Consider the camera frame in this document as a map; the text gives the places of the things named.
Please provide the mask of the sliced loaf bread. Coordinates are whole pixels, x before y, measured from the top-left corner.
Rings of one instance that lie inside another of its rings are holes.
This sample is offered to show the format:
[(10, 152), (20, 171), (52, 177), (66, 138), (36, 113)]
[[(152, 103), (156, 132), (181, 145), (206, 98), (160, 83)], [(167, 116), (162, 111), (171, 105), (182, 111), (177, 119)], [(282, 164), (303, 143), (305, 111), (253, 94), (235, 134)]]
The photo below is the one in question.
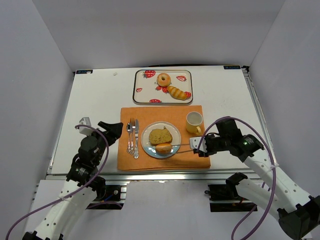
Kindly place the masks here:
[(148, 139), (150, 144), (155, 146), (158, 144), (170, 144), (173, 140), (173, 136), (170, 131), (164, 126), (163, 128), (153, 129), (150, 132)]

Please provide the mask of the metal serving tongs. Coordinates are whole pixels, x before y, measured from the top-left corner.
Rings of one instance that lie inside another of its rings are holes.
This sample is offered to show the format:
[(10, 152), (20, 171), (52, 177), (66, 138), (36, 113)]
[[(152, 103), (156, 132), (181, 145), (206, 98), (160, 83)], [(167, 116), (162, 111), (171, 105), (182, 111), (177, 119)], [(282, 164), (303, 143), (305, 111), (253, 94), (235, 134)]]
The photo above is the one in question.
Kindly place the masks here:
[(162, 154), (159, 154), (159, 155), (162, 156), (163, 158), (168, 158), (168, 157), (171, 157), (176, 154), (184, 154), (184, 153), (193, 152), (193, 150), (190, 149), (190, 146), (188, 144), (178, 144), (178, 145), (171, 144), (171, 145), (172, 145), (171, 153), (165, 154), (165, 155), (162, 155)]

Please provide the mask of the round sesame bun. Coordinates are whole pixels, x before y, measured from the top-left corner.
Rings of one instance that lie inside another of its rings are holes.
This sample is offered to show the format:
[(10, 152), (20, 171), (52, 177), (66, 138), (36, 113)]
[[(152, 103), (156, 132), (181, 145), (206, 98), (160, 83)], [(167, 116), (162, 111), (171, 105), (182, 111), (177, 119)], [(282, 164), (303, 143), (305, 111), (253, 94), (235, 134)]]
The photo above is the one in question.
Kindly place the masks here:
[(171, 153), (173, 146), (170, 143), (160, 143), (155, 146), (155, 151), (160, 155), (168, 155)]

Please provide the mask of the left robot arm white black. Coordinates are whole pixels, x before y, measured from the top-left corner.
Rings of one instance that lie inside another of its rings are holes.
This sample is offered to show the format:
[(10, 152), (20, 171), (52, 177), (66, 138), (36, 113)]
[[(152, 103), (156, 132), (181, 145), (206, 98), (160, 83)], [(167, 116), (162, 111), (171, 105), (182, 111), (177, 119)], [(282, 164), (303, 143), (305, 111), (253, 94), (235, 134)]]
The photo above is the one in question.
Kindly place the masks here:
[(99, 174), (109, 154), (109, 147), (122, 135), (124, 124), (100, 121), (99, 128), (80, 123), (76, 126), (85, 137), (73, 157), (63, 188), (49, 207), (49, 212), (24, 240), (66, 240), (79, 217), (94, 200), (106, 194), (106, 181)]

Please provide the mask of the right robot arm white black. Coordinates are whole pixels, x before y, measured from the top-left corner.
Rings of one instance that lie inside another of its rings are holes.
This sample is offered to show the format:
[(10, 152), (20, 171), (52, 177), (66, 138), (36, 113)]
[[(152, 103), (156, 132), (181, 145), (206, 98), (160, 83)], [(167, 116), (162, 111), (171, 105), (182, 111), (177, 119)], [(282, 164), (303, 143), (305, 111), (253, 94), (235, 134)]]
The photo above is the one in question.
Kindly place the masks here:
[(202, 136), (189, 140), (190, 148), (199, 157), (209, 157), (228, 151), (253, 170), (270, 188), (256, 185), (245, 174), (237, 172), (226, 179), (230, 191), (264, 209), (262, 219), (270, 214), (284, 233), (301, 240), (320, 224), (320, 198), (299, 187), (275, 163), (264, 139), (255, 133), (243, 135), (237, 127), (238, 118), (222, 117), (213, 124), (218, 133), (207, 130)]

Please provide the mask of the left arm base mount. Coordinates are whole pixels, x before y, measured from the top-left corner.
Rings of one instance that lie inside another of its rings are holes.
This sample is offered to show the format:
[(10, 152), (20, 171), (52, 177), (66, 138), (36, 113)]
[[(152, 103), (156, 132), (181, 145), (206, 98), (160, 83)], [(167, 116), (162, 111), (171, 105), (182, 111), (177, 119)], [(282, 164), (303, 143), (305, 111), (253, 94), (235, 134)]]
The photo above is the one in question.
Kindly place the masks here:
[(99, 195), (88, 205), (87, 210), (121, 210), (126, 199), (127, 186), (119, 184), (106, 185), (104, 196)]

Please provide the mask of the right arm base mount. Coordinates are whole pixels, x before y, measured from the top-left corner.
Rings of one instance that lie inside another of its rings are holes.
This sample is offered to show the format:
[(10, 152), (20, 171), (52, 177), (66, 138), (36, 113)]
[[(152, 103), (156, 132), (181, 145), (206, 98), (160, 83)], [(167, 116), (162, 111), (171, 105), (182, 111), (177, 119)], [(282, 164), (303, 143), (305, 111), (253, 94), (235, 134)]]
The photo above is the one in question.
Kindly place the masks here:
[(204, 194), (209, 199), (211, 213), (248, 213), (256, 207), (253, 202), (239, 196), (229, 180), (208, 184)]

